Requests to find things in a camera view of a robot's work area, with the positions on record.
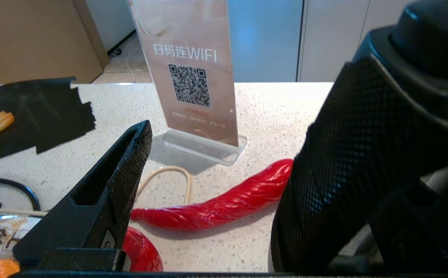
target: white cable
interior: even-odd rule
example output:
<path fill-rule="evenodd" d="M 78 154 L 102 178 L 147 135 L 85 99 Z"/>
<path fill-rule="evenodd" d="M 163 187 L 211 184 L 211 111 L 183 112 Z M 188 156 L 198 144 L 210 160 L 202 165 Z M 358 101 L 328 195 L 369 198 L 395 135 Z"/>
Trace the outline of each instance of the white cable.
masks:
<path fill-rule="evenodd" d="M 138 198 L 138 196 L 140 195 L 140 193 L 143 191 L 143 189 L 147 186 L 148 182 L 154 177 L 157 176 L 158 174 L 162 173 L 162 172 L 167 172 L 167 171 L 177 171 L 180 172 L 182 174 L 184 174 L 184 176 L 186 177 L 186 195 L 184 197 L 184 205 L 187 206 L 190 203 L 190 195 L 191 195 L 191 183 L 192 183 L 192 177 L 191 174 L 184 168 L 179 167 L 179 166 L 165 166 L 165 167 L 161 167 L 160 169 L 157 169 L 155 172 L 151 173 L 148 178 L 146 178 L 139 186 L 138 186 L 138 191 L 136 192 L 136 196 L 135 196 L 135 201 Z"/>
<path fill-rule="evenodd" d="M 47 211 L 0 209 L 0 214 L 23 214 L 44 217 L 47 214 Z"/>
<path fill-rule="evenodd" d="M 135 51 L 133 54 L 131 54 L 130 58 L 128 58 L 128 60 L 126 60 L 126 66 L 127 66 L 128 69 L 130 70 L 130 73 L 132 74 L 132 77 L 133 77 L 133 82 L 132 82 L 133 84 L 135 83 L 136 78 L 134 77 L 133 71 L 132 71 L 132 69 L 130 68 L 130 65 L 128 64 L 128 62 L 129 62 L 130 59 L 133 57 L 133 55 L 135 55 L 140 49 L 141 49 L 141 44 L 140 44 L 140 46 L 136 49 L 136 51 Z"/>
<path fill-rule="evenodd" d="M 186 177 L 186 195 L 184 196 L 184 205 L 187 206 L 190 203 L 190 195 L 191 195 L 191 185 L 192 185 L 192 176 L 191 174 L 184 168 L 179 166 L 165 166 L 157 169 L 153 173 L 151 173 L 148 178 L 146 178 L 138 187 L 136 191 L 135 201 L 143 191 L 143 189 L 147 186 L 148 182 L 160 173 L 168 172 L 168 171 L 176 171 L 184 174 Z M 0 209 L 0 214 L 21 214 L 21 215 L 29 215 L 29 216 L 38 216 L 44 217 L 48 212 L 47 211 L 35 211 L 35 210 L 14 210 L 14 209 Z"/>

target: white quartz countertop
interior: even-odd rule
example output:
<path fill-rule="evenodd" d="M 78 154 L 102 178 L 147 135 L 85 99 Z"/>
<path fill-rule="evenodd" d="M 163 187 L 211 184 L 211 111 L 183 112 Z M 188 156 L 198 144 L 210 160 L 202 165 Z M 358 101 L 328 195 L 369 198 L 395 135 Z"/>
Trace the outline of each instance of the white quartz countertop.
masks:
<path fill-rule="evenodd" d="M 153 142 L 141 179 L 161 166 L 177 165 L 194 175 L 191 203 L 216 197 L 272 162 L 293 158 L 332 83 L 237 83 L 238 132 L 248 143 L 229 167 L 164 146 L 167 126 L 153 84 L 78 87 L 82 102 L 91 102 L 95 130 L 40 155 L 30 148 L 0 159 L 0 178 L 28 185 L 43 210 L 53 208 L 127 128 L 143 120 L 151 122 Z M 135 207 L 183 204 L 185 187 L 182 174 L 162 173 L 148 184 Z M 4 208 L 31 210 L 25 194 L 6 186 L 0 186 L 0 202 Z M 275 209 L 202 232 L 130 225 L 155 245 L 164 271 L 267 272 Z"/>

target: packaging label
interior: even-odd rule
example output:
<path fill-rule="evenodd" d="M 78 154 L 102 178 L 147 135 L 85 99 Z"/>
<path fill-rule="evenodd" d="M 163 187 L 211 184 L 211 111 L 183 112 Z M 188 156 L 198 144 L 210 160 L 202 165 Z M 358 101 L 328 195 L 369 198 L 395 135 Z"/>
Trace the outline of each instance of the packaging label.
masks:
<path fill-rule="evenodd" d="M 0 215 L 0 258 L 12 259 L 13 247 L 41 220 L 36 217 Z"/>
<path fill-rule="evenodd" d="M 128 0 L 169 128 L 238 146 L 227 0 Z"/>

